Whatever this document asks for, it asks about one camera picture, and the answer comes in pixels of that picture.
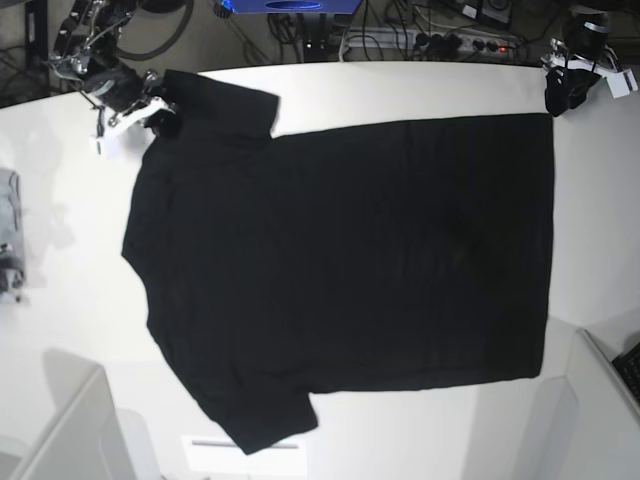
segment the black t-shirt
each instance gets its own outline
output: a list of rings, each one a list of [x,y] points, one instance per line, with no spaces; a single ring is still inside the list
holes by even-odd
[[[246,453],[316,427],[310,392],[539,374],[549,116],[272,139],[275,96],[165,85],[183,128],[144,155],[123,254],[167,362]]]

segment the white table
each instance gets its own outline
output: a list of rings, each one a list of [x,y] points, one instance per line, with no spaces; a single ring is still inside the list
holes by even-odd
[[[279,95],[274,135],[544,111],[537,69],[389,62],[207,75]],[[555,122],[556,236],[543,375],[430,392],[316,396],[321,426],[304,436],[311,480],[513,477],[534,393],[543,380],[564,375],[572,325],[600,328],[611,355],[640,331],[638,125],[640,97],[613,101],[605,85]],[[55,346],[104,363],[117,405],[147,419],[163,471],[200,479],[186,471],[179,435],[220,432],[162,362],[146,331],[142,284],[120,258],[145,142],[132,133],[121,157],[100,159],[87,140],[94,129],[95,112],[75,94],[0,111],[0,165],[22,175],[29,255],[28,300],[0,309],[0,349]],[[182,418],[169,421],[168,408]]]

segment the power strip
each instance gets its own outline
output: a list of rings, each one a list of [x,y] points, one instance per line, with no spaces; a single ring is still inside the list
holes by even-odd
[[[431,36],[440,35],[444,37],[450,34],[450,32],[451,30],[431,30],[430,34]],[[406,44],[409,50],[413,49],[416,43],[416,36],[419,33],[420,30],[407,29]],[[517,44],[517,39],[509,35],[498,36],[487,32],[468,33],[466,31],[459,31],[452,35],[456,35],[462,42],[458,48],[458,53],[461,56],[472,55],[478,52],[478,54],[483,57],[506,60],[509,58],[509,48]],[[368,49],[377,49],[378,44],[376,44],[376,41],[371,37],[375,38],[378,44],[380,44],[380,48],[392,48],[396,50],[398,47],[402,50],[405,48],[405,35],[401,27],[396,27],[395,31],[389,27],[367,27],[364,45]],[[350,48],[362,48],[362,41],[362,31],[357,27],[352,28],[347,36],[347,45]]]

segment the table surface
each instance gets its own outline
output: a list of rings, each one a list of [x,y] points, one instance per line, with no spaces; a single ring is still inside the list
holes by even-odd
[[[544,111],[544,75],[531,68],[372,62],[206,75],[279,95],[276,136]],[[28,254],[26,301],[2,306],[0,345],[57,347],[112,365],[119,372],[110,375],[116,402],[144,409],[142,397],[124,387],[135,385],[126,377],[136,369],[123,366],[166,367],[146,331],[143,286],[120,250],[149,136],[130,131],[122,155],[102,159],[88,141],[95,121],[77,94],[0,111],[0,166],[22,177]],[[510,478],[533,392],[545,378],[564,375],[571,325],[599,330],[611,356],[640,331],[639,121],[640,97],[614,101],[605,84],[555,120],[556,230],[543,375],[412,394],[314,397],[321,427],[305,436],[310,478]]]

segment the t-shirt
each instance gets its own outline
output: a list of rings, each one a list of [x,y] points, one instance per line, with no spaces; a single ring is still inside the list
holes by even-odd
[[[182,130],[144,155],[123,255],[166,361],[244,452],[315,428],[310,393],[539,374],[551,117],[274,139],[273,95],[165,86]]]

